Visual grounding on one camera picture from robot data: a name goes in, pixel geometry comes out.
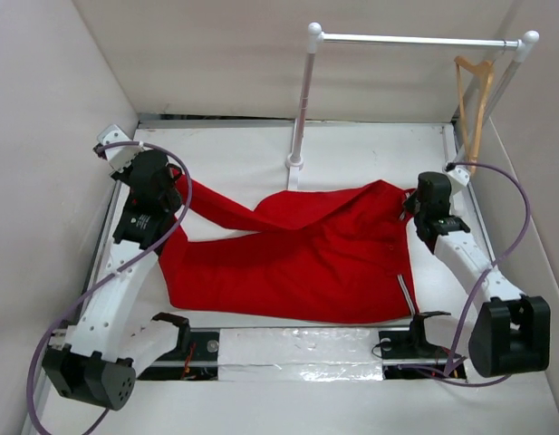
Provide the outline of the wooden clothes hanger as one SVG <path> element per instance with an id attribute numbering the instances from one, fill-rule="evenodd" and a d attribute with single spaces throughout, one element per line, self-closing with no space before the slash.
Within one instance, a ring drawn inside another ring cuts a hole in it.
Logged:
<path id="1" fill-rule="evenodd" d="M 460 133 L 464 148 L 463 161 L 466 163 L 477 163 L 482 140 L 484 115 L 494 81 L 494 65 L 491 61 L 487 60 L 480 63 L 472 63 L 469 59 L 460 55 L 454 59 L 454 63 L 456 67 Z M 468 103 L 465 98 L 463 71 L 470 74 L 473 78 L 471 83 L 477 85 L 476 106 L 473 108 L 471 116 L 474 123 L 471 128 L 468 127 Z"/>

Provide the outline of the red trousers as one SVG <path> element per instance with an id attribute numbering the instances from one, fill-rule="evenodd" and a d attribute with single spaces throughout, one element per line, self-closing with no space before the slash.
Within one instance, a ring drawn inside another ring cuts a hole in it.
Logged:
<path id="1" fill-rule="evenodd" d="M 192 241 L 178 229 L 159 256 L 170 303 L 185 310 L 376 324 L 419 310 L 403 203 L 377 180 L 327 192 L 284 190 L 246 208 L 196 181 L 191 209 L 235 232 Z"/>

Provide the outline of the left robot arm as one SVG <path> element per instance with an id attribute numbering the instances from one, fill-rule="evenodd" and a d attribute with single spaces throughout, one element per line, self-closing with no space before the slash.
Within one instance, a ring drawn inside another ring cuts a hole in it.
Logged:
<path id="1" fill-rule="evenodd" d="M 113 233 L 101 285 L 89 298 L 64 343 L 47 347 L 42 366 L 64 398 L 111 411 L 124 407 L 137 377 L 164 355 L 190 351 L 189 321 L 155 314 L 130 333 L 127 321 L 146 276 L 168 237 L 179 227 L 188 200 L 175 183 L 182 169 L 162 150 L 142 150 L 113 177 L 130 189 Z"/>

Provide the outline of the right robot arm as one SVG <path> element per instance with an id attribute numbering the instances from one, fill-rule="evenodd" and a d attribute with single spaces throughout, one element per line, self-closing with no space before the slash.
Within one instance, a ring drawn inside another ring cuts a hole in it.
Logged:
<path id="1" fill-rule="evenodd" d="M 467 291 L 459 318 L 445 311 L 415 314 L 408 346 L 427 357 L 448 337 L 449 360 L 467 358 L 485 378 L 542 372 L 550 362 L 550 306 L 508 281 L 463 219 L 451 214 L 453 188 L 467 181 L 463 169 L 422 172 L 404 202 L 419 239 Z"/>

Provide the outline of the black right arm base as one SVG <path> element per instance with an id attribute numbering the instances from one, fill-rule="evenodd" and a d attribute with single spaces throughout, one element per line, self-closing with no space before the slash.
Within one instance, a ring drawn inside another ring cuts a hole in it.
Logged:
<path id="1" fill-rule="evenodd" d="M 378 332 L 378 342 L 371 348 L 371 355 L 382 363 L 385 380 L 450 379 L 466 381 L 463 364 L 449 375 L 443 373 L 448 361 L 449 348 L 429 341 L 429 319 L 455 321 L 445 311 L 415 314 L 404 329 L 383 329 Z"/>

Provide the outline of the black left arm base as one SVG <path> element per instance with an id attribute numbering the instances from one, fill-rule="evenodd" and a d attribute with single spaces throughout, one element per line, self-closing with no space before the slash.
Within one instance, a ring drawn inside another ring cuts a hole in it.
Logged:
<path id="1" fill-rule="evenodd" d="M 192 328 L 186 317 L 158 313 L 153 321 L 166 321 L 178 328 L 175 347 L 138 376 L 140 381 L 216 381 L 220 330 Z"/>

